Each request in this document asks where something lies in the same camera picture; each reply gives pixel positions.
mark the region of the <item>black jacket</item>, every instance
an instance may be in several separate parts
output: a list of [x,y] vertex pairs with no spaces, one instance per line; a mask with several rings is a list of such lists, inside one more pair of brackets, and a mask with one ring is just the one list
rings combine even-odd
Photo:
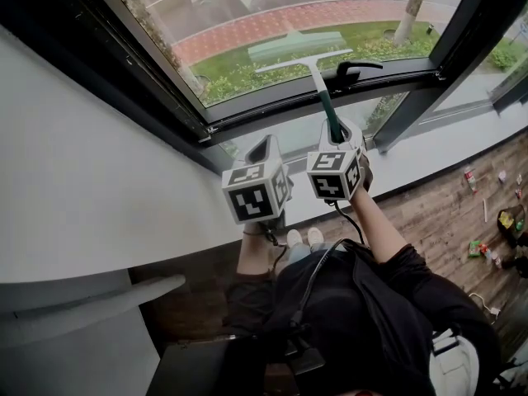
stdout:
[[[280,273],[238,276],[229,288],[225,331],[266,336],[285,331],[324,251]],[[454,328],[476,347],[477,394],[499,367],[497,337],[474,302],[456,285],[433,274],[407,245],[378,265],[368,248],[336,251],[319,272],[304,311],[309,343],[326,364],[300,376],[301,394],[340,394],[370,389],[382,394],[434,395],[429,380],[433,331]]]

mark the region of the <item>green package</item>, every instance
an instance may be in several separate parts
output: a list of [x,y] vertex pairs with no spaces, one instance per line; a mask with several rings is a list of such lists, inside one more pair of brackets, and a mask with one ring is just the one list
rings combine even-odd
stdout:
[[480,257],[480,241],[471,241],[469,243],[469,256],[470,257]]

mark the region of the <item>white power cord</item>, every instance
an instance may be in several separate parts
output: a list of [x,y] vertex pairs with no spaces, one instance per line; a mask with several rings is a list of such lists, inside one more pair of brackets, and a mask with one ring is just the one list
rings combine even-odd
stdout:
[[495,321],[497,321],[497,318],[498,318],[498,315],[501,313],[501,310],[499,308],[495,308],[495,307],[492,307],[492,308],[488,308],[486,306],[486,302],[484,301],[484,298],[482,296],[480,296],[479,294],[476,294],[476,293],[471,293],[469,294],[469,297],[471,298],[472,296],[476,296],[477,298],[479,298],[480,300],[482,300],[482,305],[484,306],[485,309],[488,310],[488,312],[491,314],[491,315],[494,315],[495,316]]

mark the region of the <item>wooden floor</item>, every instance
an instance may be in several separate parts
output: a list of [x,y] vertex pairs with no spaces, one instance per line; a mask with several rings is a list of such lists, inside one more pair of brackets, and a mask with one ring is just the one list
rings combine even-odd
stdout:
[[[473,168],[478,188],[476,195],[464,179],[466,165]],[[507,172],[505,184],[497,179],[501,170]],[[467,254],[469,241],[475,239],[482,240],[503,259],[516,251],[523,253],[524,249],[511,249],[497,229],[498,211],[519,204],[515,195],[515,180],[519,173],[525,178],[521,185],[523,192],[528,192],[526,132],[465,165],[379,203],[435,273],[454,281],[468,294],[481,295],[488,307],[504,310],[495,326],[503,341],[505,356],[511,354],[528,333],[526,323],[516,324],[510,320],[519,317],[514,311],[525,308],[528,280],[521,279],[516,271],[498,270],[487,265],[483,257],[468,258]],[[488,206],[487,223],[483,218],[483,198]],[[306,222],[298,229],[305,236],[312,225],[317,225],[328,241],[350,236],[357,239],[352,226],[335,214]],[[133,281],[175,273],[187,278],[181,289],[142,307],[148,329],[158,347],[164,342],[207,339],[218,334],[222,317],[226,314],[223,289],[234,273],[239,245],[240,242],[232,243],[130,270]],[[482,305],[478,298],[475,302]],[[494,320],[491,315],[488,317],[490,321]]]

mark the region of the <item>black sleeve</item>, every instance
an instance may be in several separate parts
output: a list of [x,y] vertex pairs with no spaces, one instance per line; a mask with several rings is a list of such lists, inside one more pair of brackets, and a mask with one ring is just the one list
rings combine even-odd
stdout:
[[474,344],[480,363],[476,394],[485,392],[500,368],[500,346],[476,303],[453,282],[434,274],[411,245],[380,265],[379,271],[389,286],[425,314],[436,331],[458,329]]
[[228,315],[223,334],[248,336],[260,332],[273,310],[273,286],[270,273],[250,276],[237,274],[225,292]]

